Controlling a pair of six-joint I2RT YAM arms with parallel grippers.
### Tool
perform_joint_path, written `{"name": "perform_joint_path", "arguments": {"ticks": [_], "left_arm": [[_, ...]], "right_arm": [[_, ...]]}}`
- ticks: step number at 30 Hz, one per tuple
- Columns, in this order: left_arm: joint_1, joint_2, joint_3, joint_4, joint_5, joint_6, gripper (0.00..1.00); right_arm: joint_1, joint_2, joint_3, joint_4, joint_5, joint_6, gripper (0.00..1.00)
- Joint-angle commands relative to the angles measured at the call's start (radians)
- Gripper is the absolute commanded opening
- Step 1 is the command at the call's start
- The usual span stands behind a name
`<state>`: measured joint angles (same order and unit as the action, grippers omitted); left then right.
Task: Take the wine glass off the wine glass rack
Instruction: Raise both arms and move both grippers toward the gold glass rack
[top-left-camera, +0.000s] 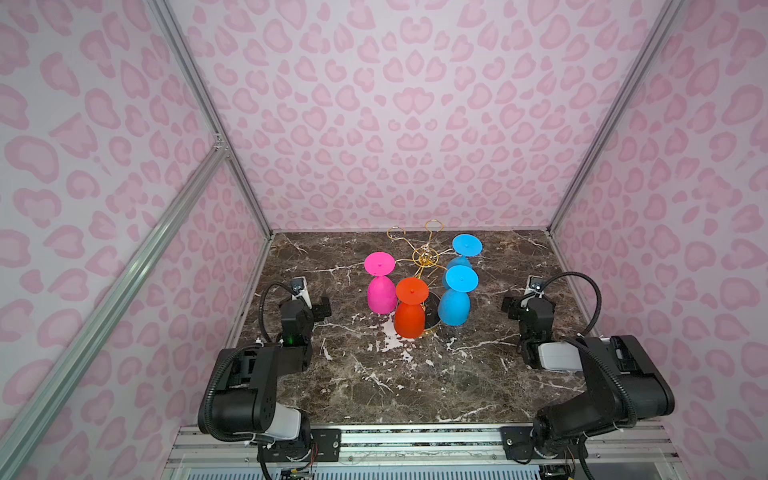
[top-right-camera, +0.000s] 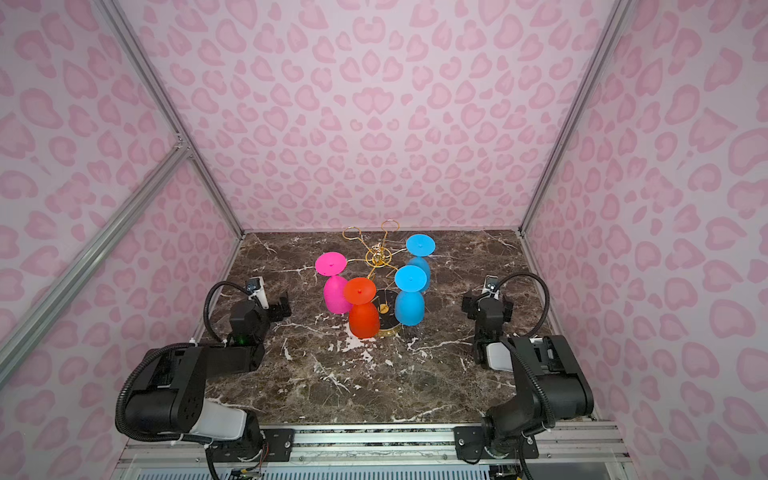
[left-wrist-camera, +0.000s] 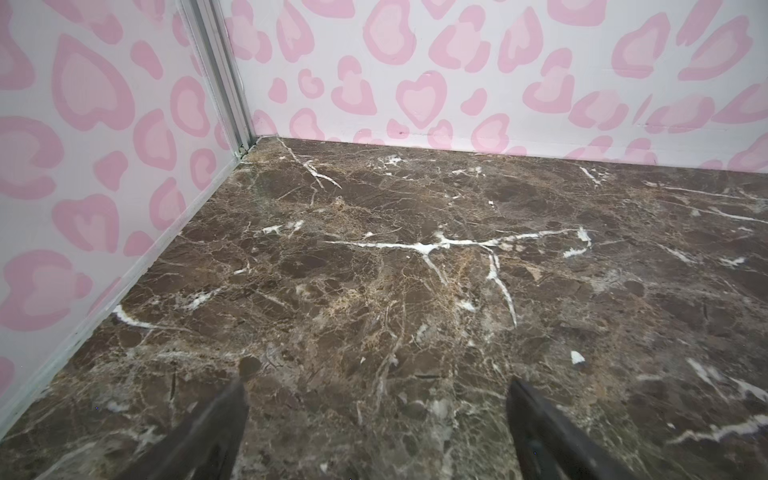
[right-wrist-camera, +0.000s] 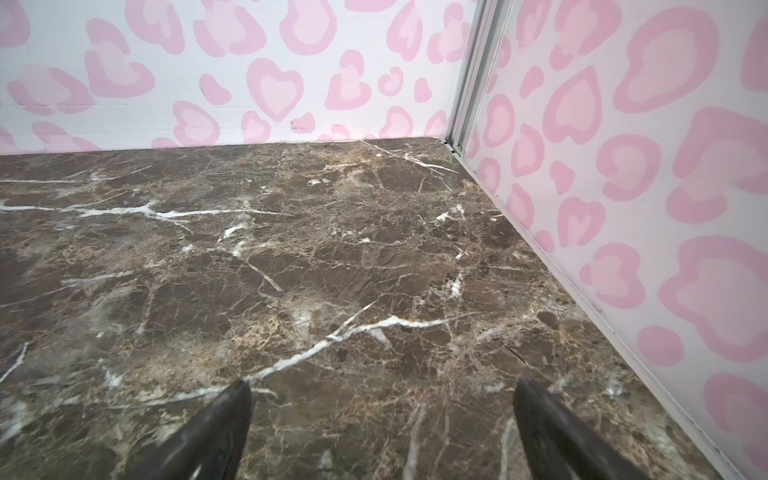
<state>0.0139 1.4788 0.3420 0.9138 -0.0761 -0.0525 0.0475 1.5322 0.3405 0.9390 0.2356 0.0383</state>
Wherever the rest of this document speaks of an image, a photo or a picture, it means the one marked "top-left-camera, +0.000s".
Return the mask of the red plastic wine glass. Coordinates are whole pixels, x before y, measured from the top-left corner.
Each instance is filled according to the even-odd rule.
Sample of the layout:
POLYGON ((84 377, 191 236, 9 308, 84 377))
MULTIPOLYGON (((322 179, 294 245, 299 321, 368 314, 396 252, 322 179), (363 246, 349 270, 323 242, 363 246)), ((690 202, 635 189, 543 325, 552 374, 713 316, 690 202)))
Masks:
POLYGON ((425 330, 426 314, 423 303, 429 295, 427 284, 415 277, 401 280, 396 286, 399 301, 394 316, 396 333, 408 339, 421 336, 425 330))

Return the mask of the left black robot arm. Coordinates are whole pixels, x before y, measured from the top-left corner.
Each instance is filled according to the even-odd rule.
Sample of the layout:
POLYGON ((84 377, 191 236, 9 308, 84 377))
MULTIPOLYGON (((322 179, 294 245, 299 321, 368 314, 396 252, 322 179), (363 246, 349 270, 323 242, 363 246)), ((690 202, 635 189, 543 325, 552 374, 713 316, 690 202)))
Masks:
POLYGON ((278 402, 278 379, 307 371, 314 325, 332 315, 323 296, 312 307, 296 298, 280 305, 282 339, 219 352, 198 411, 198 428, 221 442, 260 447, 265 462, 308 462, 308 415, 278 402))

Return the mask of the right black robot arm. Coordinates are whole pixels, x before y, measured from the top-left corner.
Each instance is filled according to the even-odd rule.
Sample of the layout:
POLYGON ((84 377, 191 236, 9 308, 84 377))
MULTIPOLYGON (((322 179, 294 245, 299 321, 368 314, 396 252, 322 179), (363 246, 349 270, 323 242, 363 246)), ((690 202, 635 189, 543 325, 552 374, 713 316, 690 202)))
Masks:
POLYGON ((556 458, 571 446, 584 458, 587 439, 674 411, 671 387, 636 337, 576 336, 555 341, 555 304, 543 294, 507 293, 501 310, 518 322, 519 352, 526 366, 580 372, 585 381, 582 393, 540 408, 527 435, 506 437, 509 460, 528 464, 536 457, 556 458))

